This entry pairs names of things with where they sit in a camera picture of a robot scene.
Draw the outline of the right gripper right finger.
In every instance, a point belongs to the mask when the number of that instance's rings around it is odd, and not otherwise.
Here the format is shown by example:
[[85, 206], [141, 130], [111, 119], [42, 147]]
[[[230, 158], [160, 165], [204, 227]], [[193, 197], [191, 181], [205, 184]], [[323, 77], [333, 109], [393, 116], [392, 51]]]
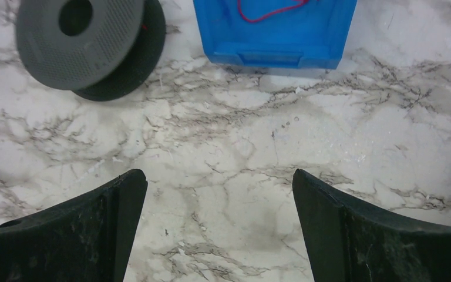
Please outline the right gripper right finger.
[[301, 169], [292, 191], [315, 281], [451, 281], [451, 226], [382, 209]]

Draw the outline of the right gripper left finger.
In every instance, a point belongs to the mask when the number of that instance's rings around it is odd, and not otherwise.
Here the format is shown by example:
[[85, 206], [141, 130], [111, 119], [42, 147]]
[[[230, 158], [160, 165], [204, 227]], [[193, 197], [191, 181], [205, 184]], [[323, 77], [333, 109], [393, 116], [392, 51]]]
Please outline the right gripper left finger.
[[123, 281], [148, 183], [132, 169], [0, 225], [0, 281]]

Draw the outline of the black round spool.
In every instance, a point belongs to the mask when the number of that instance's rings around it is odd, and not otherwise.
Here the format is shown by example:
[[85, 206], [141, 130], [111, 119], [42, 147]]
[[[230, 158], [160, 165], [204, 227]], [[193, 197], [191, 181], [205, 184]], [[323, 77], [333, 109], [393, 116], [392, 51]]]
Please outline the black round spool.
[[157, 66], [166, 38], [159, 1], [22, 1], [15, 21], [24, 68], [41, 84], [93, 101], [121, 98]]

